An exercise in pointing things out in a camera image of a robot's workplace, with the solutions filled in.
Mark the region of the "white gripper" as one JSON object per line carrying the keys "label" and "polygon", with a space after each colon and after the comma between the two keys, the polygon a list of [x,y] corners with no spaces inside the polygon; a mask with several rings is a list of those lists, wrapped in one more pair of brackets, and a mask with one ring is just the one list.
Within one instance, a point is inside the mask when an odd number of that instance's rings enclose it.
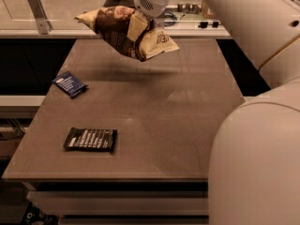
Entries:
{"label": "white gripper", "polygon": [[169,0],[133,0],[136,9],[129,21],[127,38],[135,42],[149,26],[148,18],[156,18],[163,13]]}

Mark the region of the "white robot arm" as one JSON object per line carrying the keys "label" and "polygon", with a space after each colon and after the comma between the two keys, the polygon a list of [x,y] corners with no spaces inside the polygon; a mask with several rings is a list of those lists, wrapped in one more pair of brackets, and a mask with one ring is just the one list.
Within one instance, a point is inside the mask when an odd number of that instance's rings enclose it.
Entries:
{"label": "white robot arm", "polygon": [[268,86],[217,131],[209,225],[300,225],[300,7],[291,0],[203,1]]}

